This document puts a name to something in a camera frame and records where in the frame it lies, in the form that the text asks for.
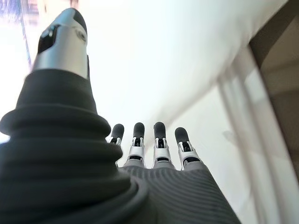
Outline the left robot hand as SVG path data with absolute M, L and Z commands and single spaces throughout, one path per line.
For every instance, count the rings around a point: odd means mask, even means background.
M 197 155 L 187 131 L 172 164 L 165 125 L 154 125 L 154 166 L 144 165 L 144 125 L 134 127 L 117 167 L 124 128 L 98 115 L 86 52 L 87 28 L 65 9 L 41 34 L 16 108 L 0 121 L 3 224 L 237 224 L 239 219 Z

